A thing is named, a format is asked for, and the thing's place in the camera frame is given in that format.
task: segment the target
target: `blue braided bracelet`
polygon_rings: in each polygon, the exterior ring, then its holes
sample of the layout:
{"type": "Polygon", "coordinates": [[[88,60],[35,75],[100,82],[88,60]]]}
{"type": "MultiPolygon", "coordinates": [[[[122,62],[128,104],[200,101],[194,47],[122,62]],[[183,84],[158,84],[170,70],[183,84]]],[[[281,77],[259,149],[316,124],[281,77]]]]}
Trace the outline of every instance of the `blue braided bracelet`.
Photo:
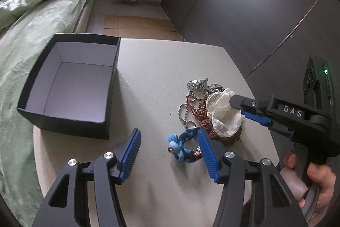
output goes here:
{"type": "Polygon", "coordinates": [[[189,150],[184,148],[184,144],[197,136],[200,127],[195,127],[185,130],[179,137],[177,135],[168,136],[170,146],[168,151],[175,156],[179,163],[193,163],[202,158],[201,150],[198,147],[196,150],[189,150]]]}

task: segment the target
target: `white table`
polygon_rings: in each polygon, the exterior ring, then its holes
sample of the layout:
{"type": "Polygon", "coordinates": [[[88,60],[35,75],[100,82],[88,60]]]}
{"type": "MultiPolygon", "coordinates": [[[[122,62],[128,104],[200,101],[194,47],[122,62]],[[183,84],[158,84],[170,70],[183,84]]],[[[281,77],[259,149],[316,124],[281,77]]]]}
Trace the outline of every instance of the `white table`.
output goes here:
{"type": "MultiPolygon", "coordinates": [[[[95,160],[126,140],[134,128],[139,128],[142,144],[131,176],[122,186],[117,186],[127,226],[173,227],[184,223],[212,226],[223,186],[209,178],[203,159],[179,164],[167,151],[167,136],[184,130],[177,111],[185,102],[186,84],[205,76],[209,78],[208,84],[219,83],[253,98],[241,73],[221,47],[122,39],[114,84],[111,139],[55,134],[35,127],[34,154],[43,195],[68,160],[95,160]]],[[[243,158],[259,161],[267,157],[275,165],[278,163],[275,146],[265,127],[247,119],[241,139],[232,150],[243,158]]],[[[92,185],[89,184],[91,225],[96,226],[92,185]]],[[[249,194],[247,183],[246,200],[249,194]]]]}

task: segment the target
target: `bed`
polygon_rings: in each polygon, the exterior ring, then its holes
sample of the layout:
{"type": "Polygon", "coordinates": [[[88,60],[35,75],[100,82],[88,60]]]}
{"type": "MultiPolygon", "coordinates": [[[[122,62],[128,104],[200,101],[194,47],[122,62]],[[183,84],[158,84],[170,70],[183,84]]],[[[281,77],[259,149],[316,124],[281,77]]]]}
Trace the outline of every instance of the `bed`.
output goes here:
{"type": "Polygon", "coordinates": [[[93,3],[44,0],[0,34],[0,194],[24,227],[32,225],[43,196],[35,169],[33,126],[16,111],[18,98],[52,36],[85,32],[93,3]]]}

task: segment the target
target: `fingernail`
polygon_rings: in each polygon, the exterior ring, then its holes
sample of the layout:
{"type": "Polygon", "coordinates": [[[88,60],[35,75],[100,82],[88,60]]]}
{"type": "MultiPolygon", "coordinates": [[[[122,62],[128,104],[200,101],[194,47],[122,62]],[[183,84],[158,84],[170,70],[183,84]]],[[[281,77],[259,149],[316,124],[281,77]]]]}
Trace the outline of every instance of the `fingernail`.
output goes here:
{"type": "Polygon", "coordinates": [[[317,165],[316,164],[310,163],[309,167],[310,167],[309,170],[313,175],[317,174],[317,165]]]}
{"type": "Polygon", "coordinates": [[[294,164],[294,157],[293,156],[290,156],[289,158],[288,158],[288,166],[289,167],[293,167],[293,164],[294,164]]]}

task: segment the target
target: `open box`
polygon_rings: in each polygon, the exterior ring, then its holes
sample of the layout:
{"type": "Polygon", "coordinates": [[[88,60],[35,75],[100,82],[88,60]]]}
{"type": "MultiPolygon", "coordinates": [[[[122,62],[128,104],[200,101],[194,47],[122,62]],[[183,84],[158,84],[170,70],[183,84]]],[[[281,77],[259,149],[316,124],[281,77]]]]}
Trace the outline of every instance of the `open box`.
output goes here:
{"type": "Polygon", "coordinates": [[[40,129],[109,139],[120,38],[55,34],[20,95],[17,110],[40,129]]]}

